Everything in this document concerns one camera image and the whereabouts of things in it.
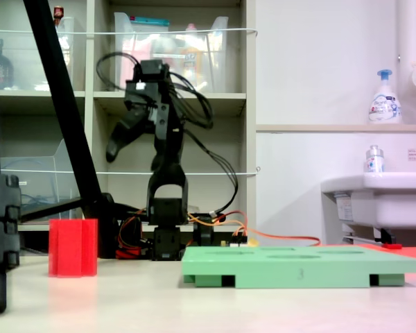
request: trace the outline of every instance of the green board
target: green board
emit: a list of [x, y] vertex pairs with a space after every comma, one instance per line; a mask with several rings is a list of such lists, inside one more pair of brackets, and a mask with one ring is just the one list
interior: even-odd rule
[[350, 288], [403, 286], [416, 259], [358, 246], [197, 247], [182, 259], [184, 282], [197, 287]]

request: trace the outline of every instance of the table surface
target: table surface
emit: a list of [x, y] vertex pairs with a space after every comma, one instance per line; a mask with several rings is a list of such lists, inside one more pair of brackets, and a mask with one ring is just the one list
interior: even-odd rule
[[61, 279], [48, 277], [46, 257], [22, 257], [0, 333], [416, 333], [416, 274], [394, 288], [196, 289], [180, 271], [101, 260], [97, 277]]

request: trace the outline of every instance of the clear plastic container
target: clear plastic container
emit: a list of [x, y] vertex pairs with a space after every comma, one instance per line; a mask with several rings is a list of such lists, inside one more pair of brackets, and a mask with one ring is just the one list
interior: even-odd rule
[[[54, 156], [42, 157], [2, 157], [1, 172], [16, 175], [21, 189], [22, 212], [52, 203], [61, 203], [79, 196], [76, 179], [72, 173], [67, 147], [64, 140]], [[66, 171], [67, 173], [18, 172], [8, 170]], [[80, 209], [70, 210], [41, 219], [81, 219]]]
[[[74, 90], [85, 88], [86, 36], [71, 34], [82, 31], [73, 17], [64, 17], [57, 30]], [[49, 91], [33, 34], [0, 32], [0, 40], [3, 45], [0, 61], [10, 67], [9, 78], [6, 84], [0, 84], [0, 89]]]
[[[117, 33], [132, 33], [116, 35], [116, 51], [129, 53], [138, 61], [162, 59], [170, 65], [171, 71], [190, 80], [200, 92], [227, 91], [226, 31], [161, 34], [159, 32], [163, 32], [165, 27], [155, 26], [156, 33], [137, 35], [125, 13], [116, 12], [114, 18]], [[218, 17], [211, 30], [226, 29], [227, 24], [228, 17]], [[191, 57], [196, 58], [196, 73], [186, 68]], [[120, 87], [125, 87], [126, 81], [132, 79], [133, 64], [127, 58], [117, 57], [115, 71], [116, 82]]]

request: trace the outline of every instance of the bottle on shelf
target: bottle on shelf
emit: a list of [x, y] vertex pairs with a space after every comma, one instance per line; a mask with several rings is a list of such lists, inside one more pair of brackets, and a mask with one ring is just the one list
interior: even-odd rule
[[402, 123], [401, 104], [393, 92], [388, 76], [392, 74], [389, 69], [379, 71], [381, 86], [374, 95], [370, 112], [369, 123]]
[[14, 67], [3, 55], [4, 41], [0, 38], [0, 89], [11, 88], [14, 85]]
[[62, 6], [56, 6], [54, 7], [54, 25], [55, 25], [55, 29], [57, 30], [58, 25], [60, 24], [60, 21], [62, 20], [63, 16], [64, 16], [64, 9]]
[[186, 29], [188, 31], [185, 34], [185, 48], [183, 50], [184, 55], [184, 70], [183, 76], [191, 82], [191, 84], [199, 90], [201, 87], [201, 71], [202, 71], [202, 52], [198, 48], [200, 44], [200, 38], [197, 34], [197, 28], [194, 24], [188, 24]]
[[366, 153], [367, 156], [367, 172], [384, 172], [385, 162], [383, 160], [383, 150], [374, 144]]

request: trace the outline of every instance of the sink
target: sink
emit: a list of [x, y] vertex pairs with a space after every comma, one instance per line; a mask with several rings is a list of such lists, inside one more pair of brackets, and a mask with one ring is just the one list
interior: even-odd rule
[[416, 229], [416, 172], [335, 178], [324, 181], [321, 190], [334, 195], [346, 224]]

